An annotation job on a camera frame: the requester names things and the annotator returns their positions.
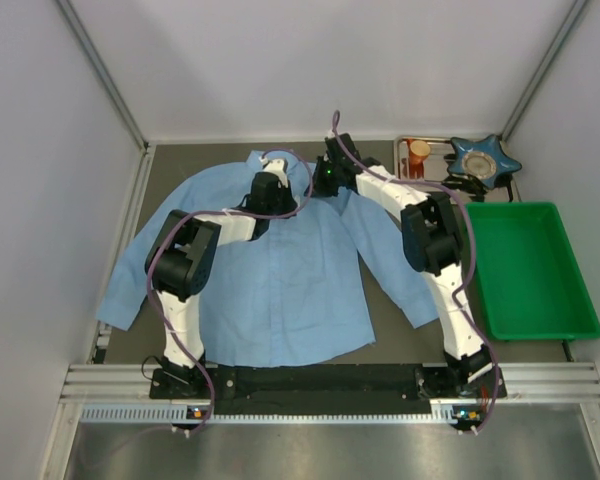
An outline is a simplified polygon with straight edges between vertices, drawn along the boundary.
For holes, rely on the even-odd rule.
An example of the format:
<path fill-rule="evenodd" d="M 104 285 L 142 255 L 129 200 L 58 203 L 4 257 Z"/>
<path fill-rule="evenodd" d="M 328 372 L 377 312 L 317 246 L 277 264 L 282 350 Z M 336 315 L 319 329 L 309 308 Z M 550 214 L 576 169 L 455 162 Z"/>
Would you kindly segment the light blue shirt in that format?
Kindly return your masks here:
<path fill-rule="evenodd" d="M 261 170 L 244 162 L 203 170 L 175 188 L 114 267 L 96 319 L 128 330 L 146 297 L 144 264 L 172 210 L 237 206 Z M 300 366 L 375 342 L 358 254 L 414 328 L 434 321 L 434 300 L 406 261 L 401 233 L 373 201 L 341 189 L 274 220 L 258 240 L 222 246 L 201 293 L 200 331 L 208 360 L 230 366 Z"/>

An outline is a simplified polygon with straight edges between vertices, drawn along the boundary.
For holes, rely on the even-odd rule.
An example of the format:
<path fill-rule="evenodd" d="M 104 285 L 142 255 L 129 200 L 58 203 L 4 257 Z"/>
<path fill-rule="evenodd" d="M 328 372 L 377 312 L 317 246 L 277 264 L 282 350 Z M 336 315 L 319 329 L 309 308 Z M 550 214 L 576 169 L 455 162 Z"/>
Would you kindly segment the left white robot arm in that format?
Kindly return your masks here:
<path fill-rule="evenodd" d="M 178 386 L 200 387 L 196 363 L 204 355 L 200 334 L 201 292 L 220 247 L 259 239 L 274 218 L 298 211 L 286 162 L 274 159 L 255 174 L 241 203 L 219 213 L 171 211 L 145 261 L 149 291 L 160 302 L 166 344 L 162 374 Z"/>

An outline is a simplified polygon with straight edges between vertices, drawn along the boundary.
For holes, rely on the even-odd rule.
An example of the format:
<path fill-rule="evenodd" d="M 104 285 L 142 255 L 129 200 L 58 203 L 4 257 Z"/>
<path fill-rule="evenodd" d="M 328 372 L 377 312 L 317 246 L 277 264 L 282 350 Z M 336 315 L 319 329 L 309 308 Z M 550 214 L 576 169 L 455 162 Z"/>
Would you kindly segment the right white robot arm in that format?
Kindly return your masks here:
<path fill-rule="evenodd" d="M 450 388 L 489 389 L 495 399 L 501 374 L 485 335 L 476 327 L 463 278 L 460 227 L 451 198 L 438 188 L 423 192 L 413 182 L 398 179 L 373 158 L 362 160 L 351 137 L 335 133 L 325 138 L 326 152 L 313 174 L 313 193 L 335 197 L 350 190 L 381 206 L 399 222 L 402 249 L 409 265 L 424 278 L 441 323 Z"/>

